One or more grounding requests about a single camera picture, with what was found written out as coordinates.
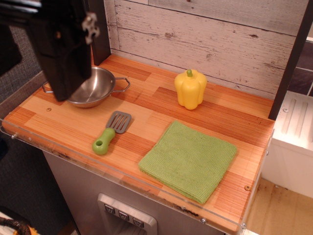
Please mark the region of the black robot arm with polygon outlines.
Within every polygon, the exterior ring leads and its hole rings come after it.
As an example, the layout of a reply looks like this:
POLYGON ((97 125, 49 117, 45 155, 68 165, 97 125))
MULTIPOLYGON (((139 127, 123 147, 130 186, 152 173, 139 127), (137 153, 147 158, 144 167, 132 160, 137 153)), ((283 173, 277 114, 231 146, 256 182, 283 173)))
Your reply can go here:
POLYGON ((9 27, 23 28, 56 99, 69 99, 91 76, 90 45, 100 33, 96 21, 82 0, 2 0, 0 73, 21 62, 9 27))

